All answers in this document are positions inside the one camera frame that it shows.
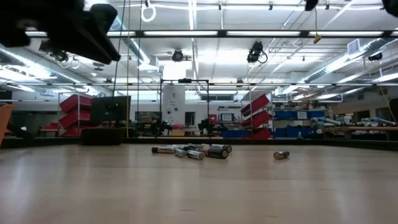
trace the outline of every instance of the black platform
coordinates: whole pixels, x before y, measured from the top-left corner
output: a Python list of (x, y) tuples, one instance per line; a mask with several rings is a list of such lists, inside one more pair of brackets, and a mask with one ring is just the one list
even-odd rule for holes
[[(36, 138), (25, 141), (21, 138), (4, 139), (0, 149), (15, 149), (21, 147), (59, 146), (65, 144), (80, 144), (79, 138)], [(130, 138), (123, 139), (124, 144), (229, 144), (229, 145), (290, 145), (290, 146), (335, 146), (355, 147), (361, 149), (378, 149), (398, 151), (398, 141), (363, 141), (363, 140), (334, 140), (334, 139), (198, 139), (198, 138)]]

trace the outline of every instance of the security camera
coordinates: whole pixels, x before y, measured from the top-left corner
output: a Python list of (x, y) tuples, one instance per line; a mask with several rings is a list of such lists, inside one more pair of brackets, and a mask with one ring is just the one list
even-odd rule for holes
[(181, 62), (182, 60), (184, 60), (184, 54), (182, 53), (182, 51), (179, 49), (174, 50), (172, 60), (174, 62)]

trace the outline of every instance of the yellow object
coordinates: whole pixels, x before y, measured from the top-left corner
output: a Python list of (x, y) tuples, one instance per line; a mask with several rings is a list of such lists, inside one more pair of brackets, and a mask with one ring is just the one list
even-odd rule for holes
[(316, 43), (318, 43), (319, 40), (321, 40), (321, 39), (322, 39), (322, 37), (321, 37), (320, 35), (315, 34), (315, 39), (313, 40), (313, 43), (316, 44)]

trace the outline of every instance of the air vent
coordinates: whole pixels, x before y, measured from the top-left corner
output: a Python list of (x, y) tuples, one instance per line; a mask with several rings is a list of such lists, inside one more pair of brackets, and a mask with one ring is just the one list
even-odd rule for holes
[(353, 55), (359, 52), (361, 49), (361, 43), (359, 43), (359, 39), (355, 39), (354, 41), (347, 44), (348, 55)]

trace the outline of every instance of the orange object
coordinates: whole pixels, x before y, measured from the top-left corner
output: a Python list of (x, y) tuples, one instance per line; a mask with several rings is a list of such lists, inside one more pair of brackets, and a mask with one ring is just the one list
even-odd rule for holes
[(10, 120), (11, 112), (14, 107), (14, 105), (4, 105), (0, 107), (0, 146), (2, 140), (4, 139), (4, 134), (7, 130), (7, 124)]

